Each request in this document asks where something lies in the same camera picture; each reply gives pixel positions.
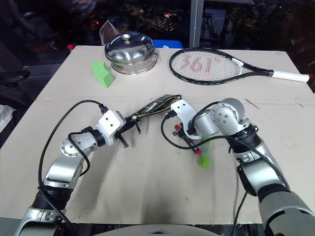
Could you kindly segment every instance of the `black racket frame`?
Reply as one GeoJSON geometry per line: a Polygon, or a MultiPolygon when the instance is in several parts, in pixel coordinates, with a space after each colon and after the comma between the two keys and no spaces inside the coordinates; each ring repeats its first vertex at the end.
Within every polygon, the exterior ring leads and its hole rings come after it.
{"type": "Polygon", "coordinates": [[[230,77],[230,78],[227,78],[227,79],[223,79],[223,80],[217,80],[217,81],[204,81],[204,80],[195,80],[195,79],[191,79],[191,78],[188,78],[186,76],[183,76],[183,75],[180,75],[179,73],[177,73],[173,68],[172,68],[172,61],[174,60],[174,58],[179,55],[179,54],[182,54],[182,53],[185,53],[185,52],[209,52],[209,53],[215,53],[217,55],[221,55],[221,56],[224,56],[228,59],[237,59],[233,56],[231,56],[230,54],[227,54],[227,53],[224,53],[220,50],[216,50],[216,49],[211,49],[211,48],[185,48],[185,49],[182,49],[182,50],[179,50],[178,52],[176,52],[175,54],[172,55],[171,59],[169,60],[169,68],[171,70],[171,72],[178,78],[180,78],[181,80],[184,80],[186,82],[189,82],[189,83],[192,83],[192,84],[198,84],[198,85],[221,85],[221,84],[224,84],[224,83],[227,83],[227,82],[231,82],[231,81],[234,81],[234,80],[238,80],[238,79],[241,79],[241,78],[245,78],[245,77],[248,77],[248,76],[257,76],[257,75],[260,75],[260,76],[268,76],[268,77],[271,77],[273,74],[274,74],[274,71],[273,70],[266,70],[266,69],[263,69],[263,68],[259,68],[259,67],[256,67],[256,66],[253,66],[253,65],[250,65],[246,62],[243,62],[242,60],[239,60],[241,61],[244,65],[242,67],[244,68],[247,68],[247,69],[250,69],[252,70],[251,72],[247,72],[247,73],[244,73],[244,74],[240,74],[240,75],[237,75],[237,76],[233,76],[233,77],[230,77]]]}

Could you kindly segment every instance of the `silver robot arm segment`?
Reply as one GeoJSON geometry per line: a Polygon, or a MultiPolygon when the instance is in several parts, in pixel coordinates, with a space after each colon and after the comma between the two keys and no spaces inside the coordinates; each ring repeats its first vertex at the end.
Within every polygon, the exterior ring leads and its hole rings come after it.
{"type": "MultiPolygon", "coordinates": [[[[193,127],[191,120],[196,111],[186,101],[180,100],[171,108],[183,122],[184,132],[190,139],[205,138],[221,131],[223,135],[255,148],[280,170],[266,144],[257,135],[258,128],[245,116],[244,106],[239,100],[227,98],[205,110],[196,117],[193,127]],[[189,130],[194,130],[194,133],[189,134],[189,130]]],[[[258,196],[259,212],[266,235],[314,234],[315,215],[294,192],[286,188],[275,170],[255,152],[231,140],[227,141],[240,163],[237,171],[245,190],[258,196]]]]}

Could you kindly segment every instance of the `racket strings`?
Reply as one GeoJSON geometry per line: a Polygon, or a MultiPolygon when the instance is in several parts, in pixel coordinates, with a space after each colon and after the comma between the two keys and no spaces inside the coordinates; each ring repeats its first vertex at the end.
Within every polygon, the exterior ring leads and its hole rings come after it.
{"type": "Polygon", "coordinates": [[[229,58],[203,50],[178,54],[171,66],[181,76],[202,81],[223,80],[241,72],[237,63],[229,58]]]}

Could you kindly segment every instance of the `red button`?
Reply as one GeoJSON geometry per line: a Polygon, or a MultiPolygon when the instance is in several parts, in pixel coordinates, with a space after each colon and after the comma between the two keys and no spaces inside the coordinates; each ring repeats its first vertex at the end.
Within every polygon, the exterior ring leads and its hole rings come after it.
{"type": "Polygon", "coordinates": [[[67,46],[67,48],[68,48],[68,50],[73,50],[73,49],[74,49],[74,45],[73,45],[73,44],[69,44],[69,45],[67,46]]]}

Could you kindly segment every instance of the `lid knob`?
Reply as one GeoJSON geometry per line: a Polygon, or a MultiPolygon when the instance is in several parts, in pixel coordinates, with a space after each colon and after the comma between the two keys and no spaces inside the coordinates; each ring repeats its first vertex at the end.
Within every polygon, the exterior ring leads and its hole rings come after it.
{"type": "Polygon", "coordinates": [[[130,39],[130,38],[131,38],[131,35],[130,35],[130,34],[127,34],[127,33],[125,33],[125,34],[123,34],[123,35],[121,36],[121,38],[122,38],[123,40],[128,40],[128,39],[130,39]]]}

